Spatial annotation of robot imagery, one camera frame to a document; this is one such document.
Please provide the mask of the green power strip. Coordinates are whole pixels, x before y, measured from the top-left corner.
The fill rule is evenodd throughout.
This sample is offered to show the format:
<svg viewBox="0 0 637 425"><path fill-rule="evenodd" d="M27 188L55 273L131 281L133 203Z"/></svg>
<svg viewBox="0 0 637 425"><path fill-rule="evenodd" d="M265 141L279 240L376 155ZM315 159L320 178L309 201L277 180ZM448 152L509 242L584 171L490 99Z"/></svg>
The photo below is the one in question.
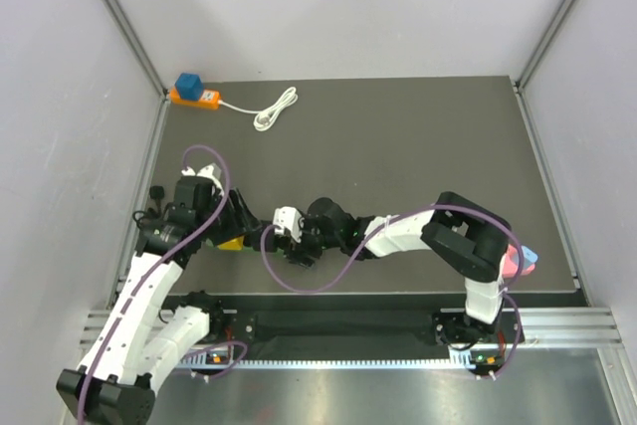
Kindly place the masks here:
<svg viewBox="0 0 637 425"><path fill-rule="evenodd" d="M205 245L221 251L262 251L259 238L252 240L248 237L239 237L220 244L214 244L212 241L207 240ZM266 240L264 251L266 253L283 253L290 245L290 240L275 237L274 239Z"/></svg>

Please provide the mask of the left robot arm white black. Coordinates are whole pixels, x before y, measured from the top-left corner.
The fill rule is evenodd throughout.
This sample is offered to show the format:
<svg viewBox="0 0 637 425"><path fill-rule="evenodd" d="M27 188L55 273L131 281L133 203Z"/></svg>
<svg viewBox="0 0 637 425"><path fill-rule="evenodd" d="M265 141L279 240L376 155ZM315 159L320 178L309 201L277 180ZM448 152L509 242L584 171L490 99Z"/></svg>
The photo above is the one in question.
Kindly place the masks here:
<svg viewBox="0 0 637 425"><path fill-rule="evenodd" d="M145 424L158 392L183 361L222 352L231 368L248 351L231 337L223 306L204 293L176 305L153 328L166 297L206 241L220 245L260 228L229 180L183 172L166 212L142 224L128 275L95 342L56 389L80 424Z"/></svg>

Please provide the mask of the black plug adapter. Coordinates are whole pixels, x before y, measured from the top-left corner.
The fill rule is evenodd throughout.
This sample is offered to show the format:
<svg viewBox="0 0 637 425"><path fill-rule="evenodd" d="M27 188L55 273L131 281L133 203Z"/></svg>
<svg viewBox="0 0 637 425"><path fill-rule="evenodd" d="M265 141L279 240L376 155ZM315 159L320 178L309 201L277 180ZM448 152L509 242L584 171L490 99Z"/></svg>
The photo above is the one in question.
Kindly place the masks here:
<svg viewBox="0 0 637 425"><path fill-rule="evenodd" d="M244 245L253 251L276 253L279 251L279 237L271 222L262 222L259 228L246 235Z"/></svg>

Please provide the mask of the yellow plug adapter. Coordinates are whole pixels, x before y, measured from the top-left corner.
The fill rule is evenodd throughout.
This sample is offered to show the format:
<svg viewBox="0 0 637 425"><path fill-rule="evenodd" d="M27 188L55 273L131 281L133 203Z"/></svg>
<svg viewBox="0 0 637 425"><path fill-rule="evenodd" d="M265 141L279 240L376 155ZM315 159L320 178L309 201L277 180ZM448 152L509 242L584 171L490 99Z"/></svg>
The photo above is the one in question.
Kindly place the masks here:
<svg viewBox="0 0 637 425"><path fill-rule="evenodd" d="M237 237L217 246L222 251L241 251L244 247L244 237Z"/></svg>

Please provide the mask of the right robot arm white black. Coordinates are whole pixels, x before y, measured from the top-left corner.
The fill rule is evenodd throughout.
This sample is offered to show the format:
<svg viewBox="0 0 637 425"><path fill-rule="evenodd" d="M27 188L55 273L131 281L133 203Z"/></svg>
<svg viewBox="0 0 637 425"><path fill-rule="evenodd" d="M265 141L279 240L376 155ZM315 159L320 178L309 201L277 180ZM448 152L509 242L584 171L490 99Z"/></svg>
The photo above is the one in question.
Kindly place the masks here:
<svg viewBox="0 0 637 425"><path fill-rule="evenodd" d="M352 261L431 251L464 278L466 291L464 314L437 327L439 340L468 348L501 328L510 225L461 195L443 192L429 209L410 215L367 217L354 217L323 197L306 212L277 209L274 226L285 257L304 267L330 249Z"/></svg>

